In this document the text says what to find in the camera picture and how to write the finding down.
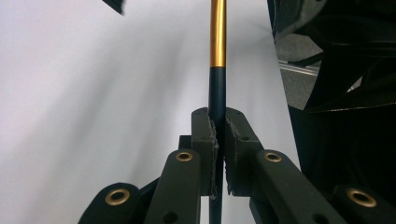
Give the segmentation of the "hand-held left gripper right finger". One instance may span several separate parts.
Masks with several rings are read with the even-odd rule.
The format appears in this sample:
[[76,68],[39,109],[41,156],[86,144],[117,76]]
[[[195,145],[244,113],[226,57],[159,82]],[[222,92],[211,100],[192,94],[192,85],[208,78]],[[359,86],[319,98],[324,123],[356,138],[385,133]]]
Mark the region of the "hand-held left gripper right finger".
[[255,174],[251,162],[262,149],[245,115],[228,107],[225,125],[225,170],[227,190],[238,197],[251,195]]

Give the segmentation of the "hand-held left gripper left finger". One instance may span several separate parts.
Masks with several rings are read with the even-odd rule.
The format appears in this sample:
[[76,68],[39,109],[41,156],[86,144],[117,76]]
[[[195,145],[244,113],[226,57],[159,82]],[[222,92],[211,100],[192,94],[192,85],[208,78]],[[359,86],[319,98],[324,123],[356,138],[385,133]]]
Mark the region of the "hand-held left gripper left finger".
[[179,149],[191,149],[201,158],[201,195],[217,197],[216,160],[219,144],[213,121],[208,116],[208,108],[202,107],[191,113],[191,134],[181,135]]

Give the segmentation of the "black and gold chopstick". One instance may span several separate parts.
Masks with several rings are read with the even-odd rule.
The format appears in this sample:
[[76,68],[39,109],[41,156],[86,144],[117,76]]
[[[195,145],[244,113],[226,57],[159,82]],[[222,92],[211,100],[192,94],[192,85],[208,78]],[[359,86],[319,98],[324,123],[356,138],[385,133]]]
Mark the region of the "black and gold chopstick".
[[226,0],[211,0],[208,115],[214,123],[219,147],[215,156],[213,194],[209,200],[210,224],[221,224],[222,214],[223,145],[226,114],[226,29]]

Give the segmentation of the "metal rail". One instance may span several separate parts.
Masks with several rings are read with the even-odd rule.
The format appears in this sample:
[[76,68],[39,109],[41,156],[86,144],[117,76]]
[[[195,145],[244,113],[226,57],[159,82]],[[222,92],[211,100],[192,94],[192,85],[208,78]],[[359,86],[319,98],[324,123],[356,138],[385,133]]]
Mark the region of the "metal rail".
[[291,71],[303,75],[309,75],[316,77],[319,72],[319,68],[315,66],[302,67],[295,64],[288,63],[287,61],[279,61],[279,68],[281,70]]

